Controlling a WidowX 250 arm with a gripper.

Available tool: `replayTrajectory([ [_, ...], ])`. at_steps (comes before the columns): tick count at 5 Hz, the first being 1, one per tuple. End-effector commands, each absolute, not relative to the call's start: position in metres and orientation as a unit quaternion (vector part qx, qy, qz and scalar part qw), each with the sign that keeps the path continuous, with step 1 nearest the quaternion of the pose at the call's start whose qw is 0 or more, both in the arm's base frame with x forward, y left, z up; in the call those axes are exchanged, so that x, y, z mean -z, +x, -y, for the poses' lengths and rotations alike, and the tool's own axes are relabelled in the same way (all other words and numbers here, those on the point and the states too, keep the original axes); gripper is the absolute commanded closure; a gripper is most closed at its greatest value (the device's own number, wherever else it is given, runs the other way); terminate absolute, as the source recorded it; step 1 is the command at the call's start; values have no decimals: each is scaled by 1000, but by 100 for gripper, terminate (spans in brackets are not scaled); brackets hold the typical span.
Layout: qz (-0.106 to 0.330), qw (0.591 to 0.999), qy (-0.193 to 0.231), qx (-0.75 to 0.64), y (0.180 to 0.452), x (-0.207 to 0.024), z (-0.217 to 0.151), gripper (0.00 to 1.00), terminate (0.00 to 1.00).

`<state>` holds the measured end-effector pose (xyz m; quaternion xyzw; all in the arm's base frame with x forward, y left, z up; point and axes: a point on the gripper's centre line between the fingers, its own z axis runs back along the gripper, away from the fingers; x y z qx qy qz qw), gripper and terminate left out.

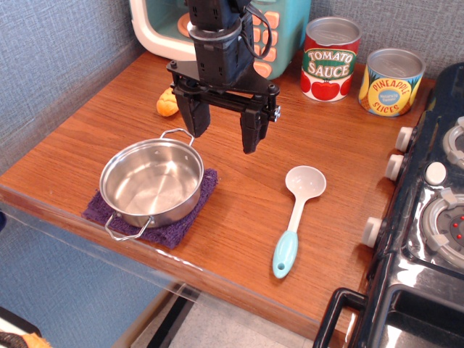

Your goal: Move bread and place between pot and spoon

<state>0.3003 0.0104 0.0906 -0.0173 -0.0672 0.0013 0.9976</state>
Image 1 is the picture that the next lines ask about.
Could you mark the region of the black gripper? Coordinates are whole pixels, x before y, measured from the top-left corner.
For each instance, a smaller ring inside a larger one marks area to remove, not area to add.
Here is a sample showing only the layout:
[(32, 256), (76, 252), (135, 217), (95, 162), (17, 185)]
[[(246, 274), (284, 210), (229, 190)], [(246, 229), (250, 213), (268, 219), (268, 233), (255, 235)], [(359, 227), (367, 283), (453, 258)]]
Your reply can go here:
[[(173, 60), (167, 66), (173, 75), (173, 87), (187, 95), (177, 95), (176, 100), (188, 132), (200, 137), (207, 130), (208, 104), (243, 111), (240, 118), (243, 150), (245, 154), (255, 152), (266, 137), (269, 121), (275, 122), (281, 110), (276, 104), (279, 87), (254, 69), (254, 61), (259, 57), (254, 49), (254, 28), (190, 27), (188, 33), (194, 42), (196, 59)], [(258, 111), (245, 110), (251, 102), (260, 105)]]

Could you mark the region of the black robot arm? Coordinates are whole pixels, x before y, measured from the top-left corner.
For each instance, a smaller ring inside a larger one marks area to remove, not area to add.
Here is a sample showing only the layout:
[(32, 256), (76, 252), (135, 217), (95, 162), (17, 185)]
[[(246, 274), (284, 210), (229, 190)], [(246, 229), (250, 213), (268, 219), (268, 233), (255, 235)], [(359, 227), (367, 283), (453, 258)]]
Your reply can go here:
[(210, 106), (240, 113), (244, 152), (255, 152), (268, 124), (280, 116), (280, 88), (254, 68), (253, 18), (264, 16), (250, 1), (187, 1), (188, 34), (194, 61), (173, 60), (167, 69), (189, 133), (201, 136), (210, 125)]

